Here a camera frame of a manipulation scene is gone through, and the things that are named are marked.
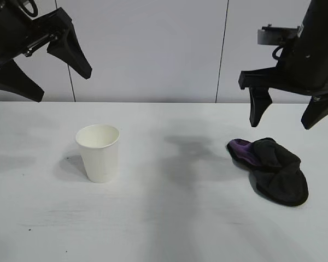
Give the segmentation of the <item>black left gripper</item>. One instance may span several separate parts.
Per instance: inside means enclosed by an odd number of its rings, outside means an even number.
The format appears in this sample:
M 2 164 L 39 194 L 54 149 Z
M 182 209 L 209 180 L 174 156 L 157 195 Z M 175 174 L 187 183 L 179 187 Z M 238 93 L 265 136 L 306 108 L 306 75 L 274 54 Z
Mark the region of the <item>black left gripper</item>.
M 72 19 L 63 8 L 38 17 L 35 1 L 0 1 L 0 90 L 41 102 L 44 90 L 13 60 L 49 43 L 47 52 L 89 79 L 92 68 L 81 50 Z

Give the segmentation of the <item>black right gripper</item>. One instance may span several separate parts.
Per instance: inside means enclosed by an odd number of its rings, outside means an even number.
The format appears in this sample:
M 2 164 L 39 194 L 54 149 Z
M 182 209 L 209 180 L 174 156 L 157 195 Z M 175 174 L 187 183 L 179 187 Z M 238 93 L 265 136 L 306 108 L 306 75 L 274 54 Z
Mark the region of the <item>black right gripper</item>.
M 242 71 L 241 89 L 249 88 L 252 127 L 257 127 L 263 113 L 273 103 L 268 88 L 313 96 L 326 93 L 328 80 L 328 1 L 311 1 L 300 26 L 296 28 L 263 26 L 257 42 L 274 45 L 272 68 Z M 301 118 L 306 130 L 328 115 L 328 94 L 313 96 Z

